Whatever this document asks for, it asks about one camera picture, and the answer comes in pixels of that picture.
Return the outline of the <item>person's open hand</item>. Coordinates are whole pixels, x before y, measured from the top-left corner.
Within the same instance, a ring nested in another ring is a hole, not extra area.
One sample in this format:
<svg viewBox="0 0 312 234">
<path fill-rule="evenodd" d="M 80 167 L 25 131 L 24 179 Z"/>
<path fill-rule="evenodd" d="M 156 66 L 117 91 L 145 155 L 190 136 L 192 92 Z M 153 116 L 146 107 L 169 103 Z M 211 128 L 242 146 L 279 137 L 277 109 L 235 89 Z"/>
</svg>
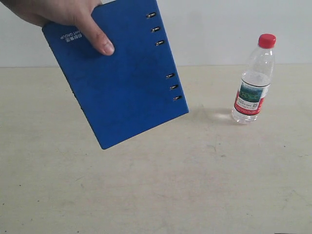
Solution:
<svg viewBox="0 0 312 234">
<path fill-rule="evenodd" d="M 48 22 L 75 26 L 105 56 L 115 51 L 91 16 L 102 5 L 100 0 L 2 0 L 1 3 L 20 19 L 36 26 L 43 27 Z"/>
</svg>

